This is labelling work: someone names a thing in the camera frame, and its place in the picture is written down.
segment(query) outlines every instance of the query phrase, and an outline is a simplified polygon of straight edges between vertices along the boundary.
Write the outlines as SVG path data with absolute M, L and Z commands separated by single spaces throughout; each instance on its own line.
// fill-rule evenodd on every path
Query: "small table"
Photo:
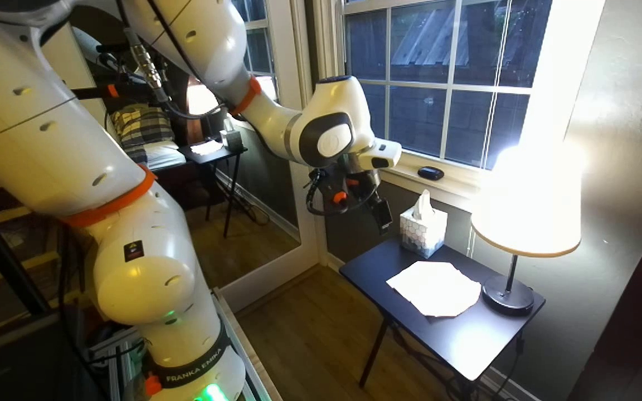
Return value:
M 437 250 L 430 259 L 453 262 L 462 273 L 477 283 L 499 278 L 497 271 L 449 247 Z M 395 325 L 415 336 L 428 352 L 456 373 L 464 384 L 475 384 L 546 303 L 534 293 L 533 308 L 525 315 L 503 315 L 492 310 L 492 306 L 479 296 L 479 301 L 458 316 L 430 318 L 385 283 L 415 260 L 420 259 L 401 250 L 398 240 L 382 240 L 340 268 L 340 276 L 368 296 L 382 315 L 381 329 L 365 359 L 361 385 L 370 374 L 385 329 Z
M 224 239 L 228 239 L 229 217 L 232 217 L 232 204 L 234 204 L 234 193 L 235 193 L 239 155 L 242 151 L 246 151 L 246 150 L 245 146 L 234 146 L 234 150 L 232 146 L 219 146 L 214 151 L 199 153 L 191 146 L 181 146 L 181 153 L 186 159 L 186 162 L 211 164 L 214 171 L 215 171 L 215 162 L 234 159 L 232 185 L 229 185 L 229 192 L 228 192 L 224 232 L 223 232 Z

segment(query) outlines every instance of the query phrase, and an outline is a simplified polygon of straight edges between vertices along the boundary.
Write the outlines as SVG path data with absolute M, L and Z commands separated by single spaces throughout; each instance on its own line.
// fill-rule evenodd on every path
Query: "window frame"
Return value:
M 428 0 L 356 0 L 348 4 L 342 0 L 317 3 L 313 28 L 319 41 L 317 58 L 321 76 L 342 74 L 348 14 L 420 3 Z M 602 8 L 603 0 L 552 0 L 534 72 L 534 85 L 527 88 L 530 97 L 520 135 L 521 144 L 559 144 L 563 141 Z M 434 164 L 443 170 L 445 175 L 437 183 L 424 181 L 416 175 L 416 170 L 424 164 Z M 473 212 L 473 200 L 485 175 L 488 171 L 484 170 L 415 151 L 402 151 L 396 166 L 381 171 L 385 183 L 410 192 L 430 189 L 431 199 L 466 212 Z

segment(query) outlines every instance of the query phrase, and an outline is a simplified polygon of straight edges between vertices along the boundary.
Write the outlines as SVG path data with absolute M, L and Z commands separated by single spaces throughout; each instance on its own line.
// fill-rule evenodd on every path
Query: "white window sill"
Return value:
M 438 166 L 443 171 L 443 179 L 438 181 L 425 181 L 416 175 L 416 170 L 424 164 Z M 438 162 L 419 159 L 413 153 L 402 153 L 401 162 L 392 170 L 381 170 L 381 181 L 402 186 L 407 192 L 420 193 L 424 189 L 430 192 L 431 200 L 453 204 L 464 212 L 473 212 L 473 202 L 482 189 L 482 183 L 485 181 L 485 171 L 458 166 L 453 162 Z

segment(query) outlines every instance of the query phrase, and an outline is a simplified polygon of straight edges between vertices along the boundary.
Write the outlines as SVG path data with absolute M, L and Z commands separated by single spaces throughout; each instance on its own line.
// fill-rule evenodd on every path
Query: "wall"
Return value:
M 517 278 L 546 296 L 525 329 L 513 378 L 538 398 L 565 398 L 642 256 L 642 3 L 605 0 L 598 37 L 567 124 L 567 141 L 586 150 L 584 239 L 563 259 L 520 259 Z M 416 193 L 382 185 L 395 214 Z M 467 214 L 449 214 L 447 244 L 499 271 L 508 254 L 469 237 Z M 327 218 L 327 250 L 348 260 L 389 234 L 368 218 Z

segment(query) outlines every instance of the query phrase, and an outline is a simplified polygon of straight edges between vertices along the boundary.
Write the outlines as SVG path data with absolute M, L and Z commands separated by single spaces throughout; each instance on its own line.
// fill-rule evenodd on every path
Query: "floor lamp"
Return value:
M 533 290 L 515 281 L 517 259 L 555 259 L 581 240 L 581 164 L 563 150 L 513 146 L 497 159 L 473 210 L 475 232 L 511 252 L 506 281 L 482 293 L 506 312 L 525 312 Z

